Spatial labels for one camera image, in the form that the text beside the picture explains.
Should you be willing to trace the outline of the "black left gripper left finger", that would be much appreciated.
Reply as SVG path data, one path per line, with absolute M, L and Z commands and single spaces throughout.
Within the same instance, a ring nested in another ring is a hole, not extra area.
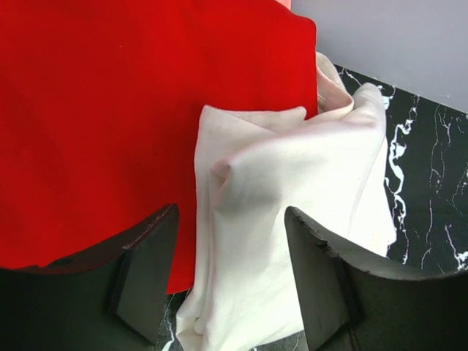
M 150 350 L 178 235 L 176 205 L 45 267 L 1 270 L 3 350 Z

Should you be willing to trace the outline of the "cream white t shirt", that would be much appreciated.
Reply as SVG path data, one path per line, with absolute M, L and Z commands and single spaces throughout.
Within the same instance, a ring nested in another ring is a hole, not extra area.
M 367 83 L 349 94 L 323 54 L 317 82 L 313 118 L 302 106 L 202 110 L 195 283 L 176 315 L 185 350 L 250 350 L 303 329 L 287 207 L 382 256 L 396 240 L 380 90 Z

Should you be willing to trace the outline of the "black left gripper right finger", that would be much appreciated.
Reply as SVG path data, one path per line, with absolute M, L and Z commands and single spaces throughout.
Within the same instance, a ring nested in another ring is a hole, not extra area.
M 467 348 L 466 271 L 402 265 L 295 207 L 284 223 L 310 350 Z

